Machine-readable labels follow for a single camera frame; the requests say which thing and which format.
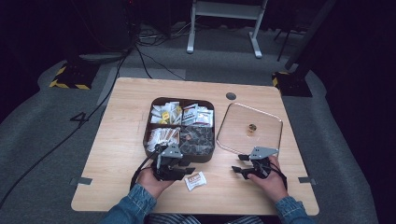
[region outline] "food packet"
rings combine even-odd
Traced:
[[[184,180],[186,181],[187,189],[189,189],[189,191],[192,191],[195,187],[206,184],[206,178],[202,172],[190,175],[189,177],[184,178]]]

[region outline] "denim jacket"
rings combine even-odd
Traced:
[[[100,222],[105,223],[143,223],[157,204],[157,201],[138,183],[121,201],[114,205]],[[305,212],[303,204],[292,197],[276,203],[276,210],[282,223],[315,223]]]

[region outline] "white metal stand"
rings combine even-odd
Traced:
[[[256,21],[253,32],[248,33],[248,37],[253,47],[256,58],[262,57],[259,44],[257,43],[257,33],[259,32],[260,25],[262,24],[262,16],[264,15],[265,7],[268,0],[263,0],[261,6],[245,6],[226,3],[214,2],[200,2],[193,0],[191,8],[191,29],[189,35],[189,43],[187,45],[187,52],[194,52],[194,39],[195,39],[195,16],[213,16],[236,18]]]

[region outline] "gray carpet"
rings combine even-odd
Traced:
[[[193,54],[186,53],[186,35],[160,46],[140,49],[187,80],[271,86],[272,73],[285,71],[283,65],[294,46],[287,45],[278,63],[276,58],[281,46],[273,41],[276,33],[260,31],[258,41],[263,58],[258,60],[248,42],[250,30],[198,32]],[[297,37],[290,38],[291,44],[297,41]],[[150,58],[144,59],[155,78],[173,77]],[[101,65],[89,91],[50,88],[62,64],[59,62],[45,71],[38,80],[40,92],[21,104],[0,125],[0,197],[78,126],[77,122],[69,121],[70,118],[80,112],[90,114],[95,109],[117,66],[117,63]],[[120,75],[143,77],[142,68],[137,52],[133,51],[122,65]],[[314,95],[312,98],[284,96],[282,99],[306,169],[317,181],[313,189],[320,212],[314,220],[317,223],[377,223],[370,187],[332,118],[325,100],[326,91],[314,73],[310,72],[306,80]],[[81,175],[105,109],[101,106],[90,121],[21,181],[0,210],[0,223],[97,223],[102,218],[104,213],[71,209],[75,186],[69,185],[69,181]]]

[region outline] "glass lid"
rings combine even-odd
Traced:
[[[216,141],[221,148],[235,154],[249,155],[255,147],[279,150],[282,125],[282,120],[275,115],[232,103]]]

